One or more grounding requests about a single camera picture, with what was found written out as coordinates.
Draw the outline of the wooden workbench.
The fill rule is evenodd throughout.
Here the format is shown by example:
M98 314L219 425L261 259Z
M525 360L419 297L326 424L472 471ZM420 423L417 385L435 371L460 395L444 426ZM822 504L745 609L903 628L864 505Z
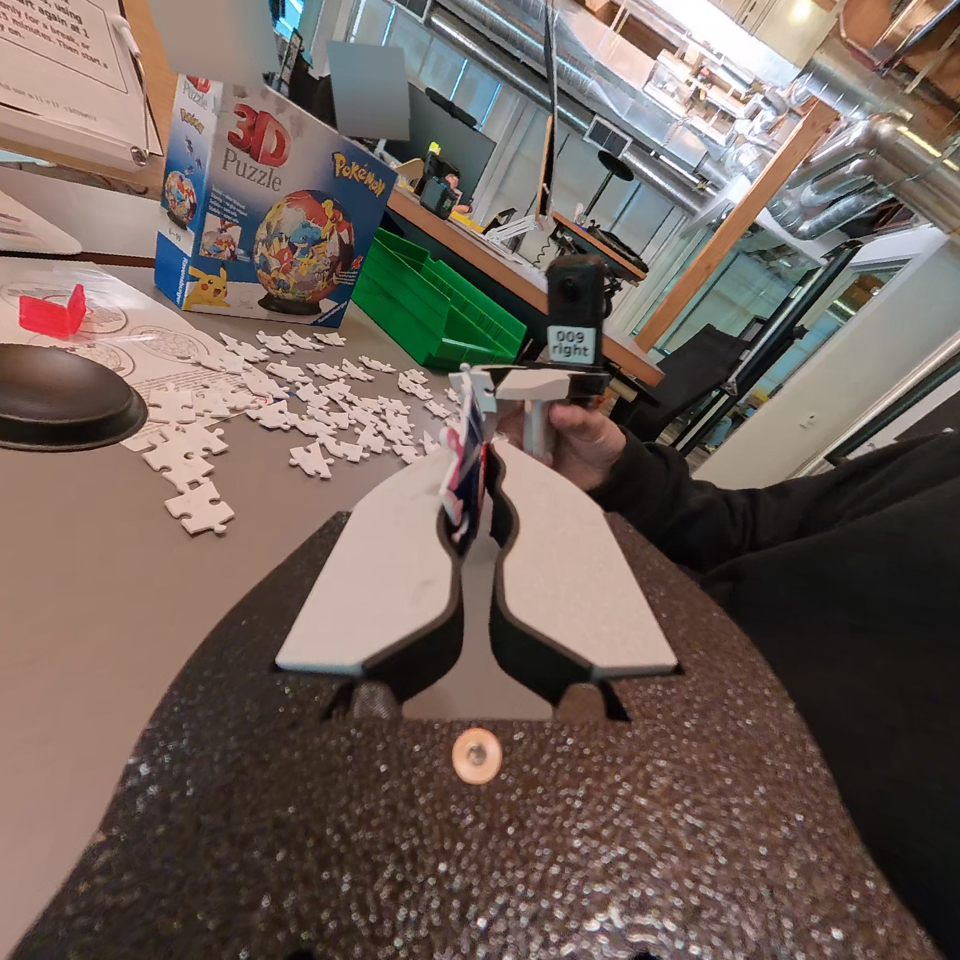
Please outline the wooden workbench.
M414 232L415 242L428 238L425 245L433 257L447 262L521 320L534 342L543 342L548 298L546 277L540 270L507 258L501 247L457 222L438 218L422 207L417 197L402 189L392 191L388 210L403 231Z

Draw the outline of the silver ventilation duct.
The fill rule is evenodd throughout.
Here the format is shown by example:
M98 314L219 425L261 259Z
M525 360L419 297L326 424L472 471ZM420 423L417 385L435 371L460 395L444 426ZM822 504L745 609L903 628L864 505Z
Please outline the silver ventilation duct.
M895 200L958 243L958 122L936 130L922 102L838 49L815 54L791 93L829 105L841 123L767 205L787 234L813 240Z

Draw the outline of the person's right hand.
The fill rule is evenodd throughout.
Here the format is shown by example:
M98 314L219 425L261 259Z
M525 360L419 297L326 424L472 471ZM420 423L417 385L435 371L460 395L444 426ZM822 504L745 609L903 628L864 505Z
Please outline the person's right hand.
M597 410L573 404L554 404L549 423L553 470L584 493L602 486L626 448L621 429Z

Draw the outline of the red plastic case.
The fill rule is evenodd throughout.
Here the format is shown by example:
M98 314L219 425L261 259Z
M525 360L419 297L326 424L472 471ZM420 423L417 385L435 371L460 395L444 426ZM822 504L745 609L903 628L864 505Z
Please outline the red plastic case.
M85 287L76 284L65 303L28 294L18 297L18 325L21 329L56 340L76 334L88 313Z

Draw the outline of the colourful puzzle piece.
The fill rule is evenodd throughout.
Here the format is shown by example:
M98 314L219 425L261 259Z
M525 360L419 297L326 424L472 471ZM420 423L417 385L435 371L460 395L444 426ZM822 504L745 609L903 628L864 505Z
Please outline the colourful puzzle piece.
M446 514L451 546L460 557L469 551L481 519L486 491L487 444L492 436L486 414L497 411L496 387L484 366L462 364L450 374L450 383L461 400L461 413L440 433L448 465L439 495Z

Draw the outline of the blue puzzle box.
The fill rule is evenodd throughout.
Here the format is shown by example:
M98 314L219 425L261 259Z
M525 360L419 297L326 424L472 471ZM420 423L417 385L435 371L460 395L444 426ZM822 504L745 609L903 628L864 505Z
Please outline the blue puzzle box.
M180 74L154 283L182 311L338 328L396 182L270 87Z

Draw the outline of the green plastic bin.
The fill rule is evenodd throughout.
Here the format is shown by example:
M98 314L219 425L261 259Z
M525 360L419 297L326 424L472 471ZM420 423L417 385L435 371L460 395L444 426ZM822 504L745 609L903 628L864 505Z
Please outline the green plastic bin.
M511 365L526 325L428 250L379 228L354 303L417 364L446 372Z

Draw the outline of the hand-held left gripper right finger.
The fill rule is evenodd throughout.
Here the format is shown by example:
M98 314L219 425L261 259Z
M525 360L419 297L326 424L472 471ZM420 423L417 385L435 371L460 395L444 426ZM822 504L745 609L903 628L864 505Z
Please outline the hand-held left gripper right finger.
M674 673L678 656L604 510L506 440L490 444L487 465L498 666L555 707L577 685Z

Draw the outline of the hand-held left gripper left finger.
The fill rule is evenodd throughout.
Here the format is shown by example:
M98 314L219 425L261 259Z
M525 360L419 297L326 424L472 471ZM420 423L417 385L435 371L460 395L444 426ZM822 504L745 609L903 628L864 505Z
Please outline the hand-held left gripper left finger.
M415 460L355 507L274 659L286 671L385 685L404 703L463 647L461 559L440 495L447 453Z

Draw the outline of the black chair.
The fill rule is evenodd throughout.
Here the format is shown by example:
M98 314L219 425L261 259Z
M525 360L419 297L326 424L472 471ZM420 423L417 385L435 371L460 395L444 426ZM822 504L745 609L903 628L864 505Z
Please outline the black chair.
M676 418L713 394L738 366L750 343L704 326L660 361L663 378L643 388L614 419L642 442L655 441Z

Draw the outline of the person's right forearm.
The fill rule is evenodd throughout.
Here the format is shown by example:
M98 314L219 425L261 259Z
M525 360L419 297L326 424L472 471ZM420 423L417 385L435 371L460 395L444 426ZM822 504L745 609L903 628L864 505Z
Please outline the person's right forearm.
M757 647L874 861L958 958L958 435L743 489L695 481L673 450L628 437L591 495Z

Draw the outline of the pile of white puzzle pieces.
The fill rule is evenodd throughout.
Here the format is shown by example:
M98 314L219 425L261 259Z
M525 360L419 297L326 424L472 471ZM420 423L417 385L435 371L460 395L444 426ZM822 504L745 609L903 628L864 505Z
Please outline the pile of white puzzle pieces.
M191 536L225 534L234 510L213 482L214 457L230 445L222 423L244 416L295 442L289 465L306 477L332 479L332 469L393 454L403 464L442 448L459 404L437 402L423 370L397 369L367 355L291 361L297 353L346 346L337 332L308 336L259 331L256 342L221 333L220 343L190 359L196 370L143 386L145 426L123 444L172 485L167 513Z

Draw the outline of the black monitor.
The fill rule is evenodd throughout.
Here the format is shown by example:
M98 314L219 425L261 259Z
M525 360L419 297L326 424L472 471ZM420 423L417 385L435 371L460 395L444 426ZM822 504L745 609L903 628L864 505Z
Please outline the black monitor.
M424 158L431 143L439 158L459 171L459 190L471 200L497 147L496 141L450 115L433 102L426 91L408 84L410 138L405 152L409 159Z

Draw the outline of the black round stand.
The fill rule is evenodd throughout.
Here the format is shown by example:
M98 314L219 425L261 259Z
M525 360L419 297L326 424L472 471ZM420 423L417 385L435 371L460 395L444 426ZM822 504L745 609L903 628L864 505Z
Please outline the black round stand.
M55 347L2 343L3 449L101 449L133 437L147 420L140 393L106 366Z

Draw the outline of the wooden post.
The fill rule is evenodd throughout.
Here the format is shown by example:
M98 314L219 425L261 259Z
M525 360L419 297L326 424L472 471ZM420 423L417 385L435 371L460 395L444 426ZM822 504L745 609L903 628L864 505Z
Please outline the wooden post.
M794 170L834 126L838 114L833 108L816 98L811 98L809 102L808 112L802 115L783 144L751 182L743 198L739 199L726 219L719 224L714 234L677 277L651 316L642 323L633 339L640 350L647 353L654 348L741 236L784 187Z

